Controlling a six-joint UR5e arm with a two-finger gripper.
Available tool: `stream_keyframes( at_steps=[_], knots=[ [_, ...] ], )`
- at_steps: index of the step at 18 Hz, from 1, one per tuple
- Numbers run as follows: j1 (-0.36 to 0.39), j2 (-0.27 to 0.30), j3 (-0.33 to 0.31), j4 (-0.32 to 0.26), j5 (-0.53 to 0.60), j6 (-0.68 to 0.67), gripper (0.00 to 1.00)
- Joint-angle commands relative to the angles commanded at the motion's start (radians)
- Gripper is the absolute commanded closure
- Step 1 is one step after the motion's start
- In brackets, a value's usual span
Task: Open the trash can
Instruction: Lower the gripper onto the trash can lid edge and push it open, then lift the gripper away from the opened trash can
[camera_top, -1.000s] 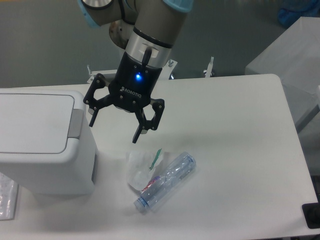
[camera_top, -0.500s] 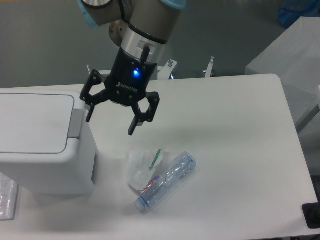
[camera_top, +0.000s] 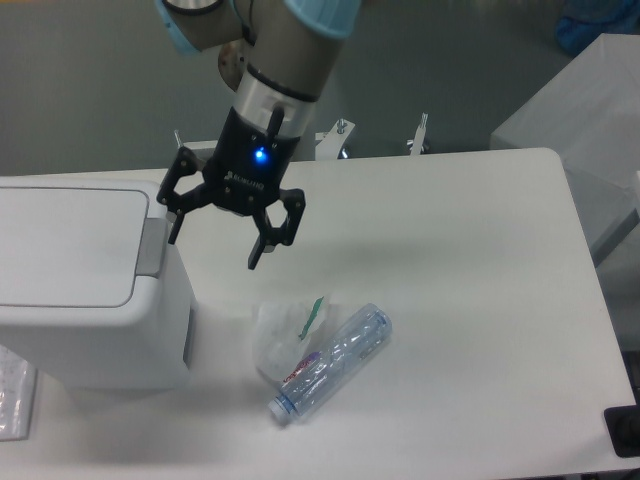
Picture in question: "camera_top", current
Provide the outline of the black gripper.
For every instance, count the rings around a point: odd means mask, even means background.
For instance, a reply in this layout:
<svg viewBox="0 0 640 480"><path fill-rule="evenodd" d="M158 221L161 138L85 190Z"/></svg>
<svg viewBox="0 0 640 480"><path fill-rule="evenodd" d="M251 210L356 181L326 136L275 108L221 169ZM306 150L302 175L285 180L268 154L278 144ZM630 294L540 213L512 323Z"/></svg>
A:
<svg viewBox="0 0 640 480"><path fill-rule="evenodd" d="M232 109L206 165L188 147L178 148L156 197L167 212L175 216L169 244L176 242L185 216L210 203L241 216L252 216L258 237L248 257L250 270L257 267L264 253L271 253L277 245L293 244L306 198L302 189L280 189L299 143L297 137L281 134L283 126L281 106L268 113L264 130L251 125ZM176 191L180 179L202 170L203 183L182 194ZM267 207L276 201L280 201L286 211L278 227L272 225L267 213Z"/></svg>

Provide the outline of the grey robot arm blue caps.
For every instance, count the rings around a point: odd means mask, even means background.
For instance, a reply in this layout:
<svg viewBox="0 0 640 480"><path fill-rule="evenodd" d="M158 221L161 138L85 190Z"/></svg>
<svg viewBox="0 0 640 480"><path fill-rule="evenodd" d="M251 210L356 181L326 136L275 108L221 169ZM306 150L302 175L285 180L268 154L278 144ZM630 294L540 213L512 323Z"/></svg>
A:
<svg viewBox="0 0 640 480"><path fill-rule="evenodd" d="M157 200L174 215L208 205L253 219L259 232L248 267L294 242L305 207L301 189L281 181L346 39L358 1L159 1L156 9L180 52L239 41L247 47L235 99L207 160L179 147Z"/></svg>

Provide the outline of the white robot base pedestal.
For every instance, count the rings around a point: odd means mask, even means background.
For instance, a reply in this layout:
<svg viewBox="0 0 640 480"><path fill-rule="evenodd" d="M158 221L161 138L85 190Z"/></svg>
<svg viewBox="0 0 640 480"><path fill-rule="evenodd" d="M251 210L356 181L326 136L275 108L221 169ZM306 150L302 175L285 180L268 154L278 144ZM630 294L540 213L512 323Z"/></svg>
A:
<svg viewBox="0 0 640 480"><path fill-rule="evenodd" d="M251 45L243 40L223 44L218 54L218 71L225 85L236 92L246 70Z"/></svg>

